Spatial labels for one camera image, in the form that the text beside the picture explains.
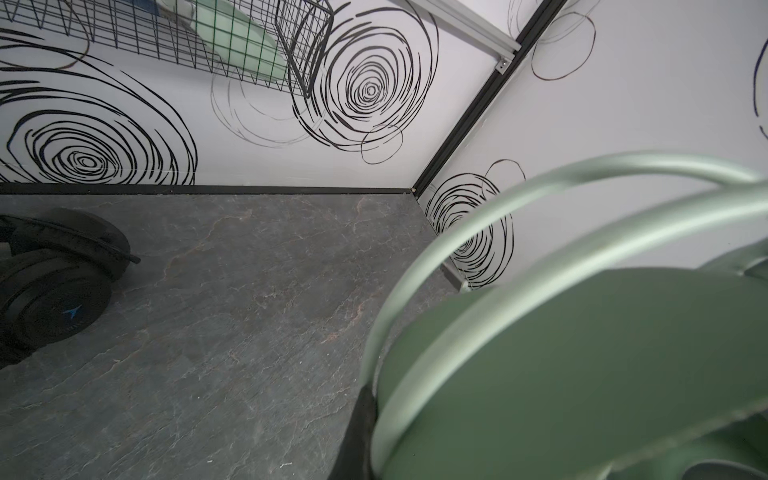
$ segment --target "blue logo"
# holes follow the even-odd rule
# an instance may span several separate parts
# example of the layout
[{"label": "blue logo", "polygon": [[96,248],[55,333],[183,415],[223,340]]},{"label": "blue logo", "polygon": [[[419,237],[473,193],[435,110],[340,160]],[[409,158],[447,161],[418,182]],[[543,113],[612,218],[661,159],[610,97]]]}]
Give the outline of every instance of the blue logo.
[{"label": "blue logo", "polygon": [[75,308],[70,308],[69,310],[65,310],[62,313],[69,313],[69,319],[74,319],[74,316],[78,314],[78,310],[82,304],[76,306]]}]

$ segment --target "black headphones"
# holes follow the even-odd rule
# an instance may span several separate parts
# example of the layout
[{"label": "black headphones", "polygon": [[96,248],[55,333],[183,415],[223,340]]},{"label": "black headphones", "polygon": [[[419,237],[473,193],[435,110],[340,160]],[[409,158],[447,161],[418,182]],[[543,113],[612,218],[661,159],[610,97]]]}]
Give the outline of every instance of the black headphones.
[{"label": "black headphones", "polygon": [[110,282],[131,255],[125,235],[88,212],[52,208],[36,218],[0,214],[0,368],[91,325],[109,303]]}]

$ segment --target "green cushion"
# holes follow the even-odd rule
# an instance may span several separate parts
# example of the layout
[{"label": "green cushion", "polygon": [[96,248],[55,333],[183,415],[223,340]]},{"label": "green cushion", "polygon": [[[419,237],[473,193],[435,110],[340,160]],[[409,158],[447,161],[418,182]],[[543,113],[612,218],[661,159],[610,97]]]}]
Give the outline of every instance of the green cushion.
[{"label": "green cushion", "polygon": [[[749,430],[755,431],[757,438],[750,435]],[[713,460],[743,465],[765,473],[768,472],[768,449],[764,445],[766,440],[768,422],[761,415],[754,415],[744,422],[684,443],[614,473],[611,480],[680,480],[691,466]]]},{"label": "green cushion", "polygon": [[[487,290],[421,315],[393,345],[379,411],[419,354]],[[609,270],[470,359],[386,463],[404,478],[573,478],[632,465],[768,404],[768,282]]]}]

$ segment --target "headphone headband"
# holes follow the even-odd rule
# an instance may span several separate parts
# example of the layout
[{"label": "headphone headband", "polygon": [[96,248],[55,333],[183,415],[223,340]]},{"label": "headphone headband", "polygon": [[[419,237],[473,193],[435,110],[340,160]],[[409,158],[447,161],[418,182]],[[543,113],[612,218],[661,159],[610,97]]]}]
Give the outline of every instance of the headphone headband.
[{"label": "headphone headband", "polygon": [[14,230],[16,230],[16,225],[14,225],[14,223],[11,220],[16,220],[18,222],[29,223],[32,225],[40,225],[43,227],[59,230],[61,232],[69,233],[70,235],[75,235],[76,237],[80,237],[80,238],[89,240],[91,242],[94,242],[100,247],[106,250],[109,250],[113,253],[116,253],[117,255],[120,255],[121,257],[126,258],[133,263],[141,262],[141,258],[136,257],[135,255],[131,255],[130,252],[123,251],[122,249],[116,247],[115,245],[112,245],[109,242],[105,242],[98,238],[90,237],[88,235],[83,234],[82,232],[79,232],[77,230],[72,230],[71,228],[63,227],[57,223],[47,222],[45,220],[38,220],[36,218],[19,217],[16,215],[7,215],[7,214],[0,214],[0,220],[2,220],[3,222],[3,223],[0,223],[0,243],[7,242],[8,240],[10,240],[11,234],[13,233]]}]

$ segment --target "black trim strip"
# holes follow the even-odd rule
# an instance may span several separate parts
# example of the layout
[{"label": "black trim strip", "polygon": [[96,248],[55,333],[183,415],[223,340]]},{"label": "black trim strip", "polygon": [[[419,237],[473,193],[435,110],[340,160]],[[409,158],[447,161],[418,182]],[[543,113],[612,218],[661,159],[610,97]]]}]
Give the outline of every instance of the black trim strip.
[{"label": "black trim strip", "polygon": [[0,194],[32,195],[338,195],[410,194],[410,188],[256,187],[250,185],[88,185],[0,183]]},{"label": "black trim strip", "polygon": [[416,198],[422,196],[429,184],[435,179],[440,169],[445,165],[445,162],[447,162],[451,155],[453,155],[453,152],[456,151],[456,148],[458,148],[461,142],[464,141],[464,138],[469,131],[480,119],[483,112],[485,112],[485,109],[488,108],[504,84],[507,83],[507,80],[509,80],[512,74],[515,73],[515,70],[518,69],[525,59],[525,56],[528,55],[530,50],[536,45],[536,41],[538,41],[541,34],[544,33],[544,30],[554,20],[554,17],[566,1],[567,0],[545,0],[538,6],[538,8],[536,8],[533,17],[531,17],[531,20],[525,24],[525,27],[517,38],[521,48],[516,52],[517,54],[507,67],[507,71],[503,75],[497,71],[494,71],[491,74],[491,77],[485,82],[480,92],[475,96],[475,99],[472,100],[472,103],[459,119],[456,126],[453,127],[451,134],[442,143],[435,156],[430,160],[429,164],[414,184],[413,191]]}]

